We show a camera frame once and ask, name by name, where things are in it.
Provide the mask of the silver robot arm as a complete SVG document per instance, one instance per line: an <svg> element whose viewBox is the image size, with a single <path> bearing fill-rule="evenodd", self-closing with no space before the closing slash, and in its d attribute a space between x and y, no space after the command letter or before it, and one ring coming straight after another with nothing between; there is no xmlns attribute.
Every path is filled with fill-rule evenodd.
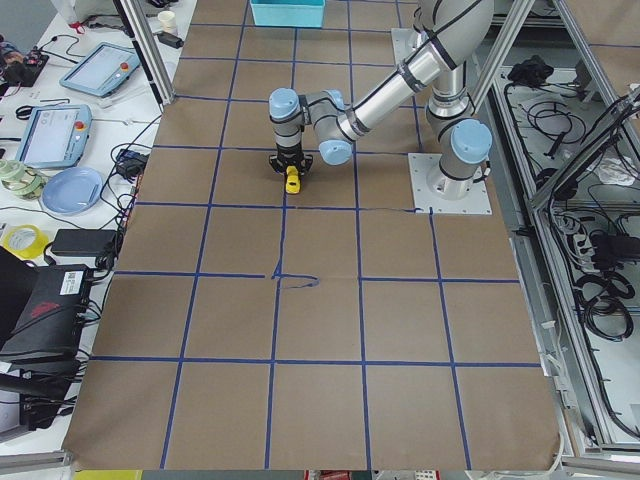
<svg viewBox="0 0 640 480"><path fill-rule="evenodd" d="M278 88L269 97L269 116L276 152L272 169L283 175L285 191L296 194L313 157L302 148L306 128L315 132L325 163L349 161L358 140L369 134L404 102L425 89L431 91L427 120L443 145L440 170L445 178L464 182L473 177L484 155L473 158L466 147L452 142L482 124L473 120L478 101L469 96L466 61L488 32L494 3L482 1L421 1L414 13L417 44L373 90L352 105L338 90L299 94Z"/></svg>

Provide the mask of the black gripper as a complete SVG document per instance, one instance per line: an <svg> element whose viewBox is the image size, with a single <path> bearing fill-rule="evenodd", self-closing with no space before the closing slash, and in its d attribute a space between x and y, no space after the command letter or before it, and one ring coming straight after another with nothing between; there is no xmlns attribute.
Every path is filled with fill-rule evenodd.
<svg viewBox="0 0 640 480"><path fill-rule="evenodd" d="M299 175L305 175L312 167L313 156L304 154L301 145L293 147L276 146L276 153L269 156L269 164L279 174L285 174L288 167L295 167Z"/></svg>

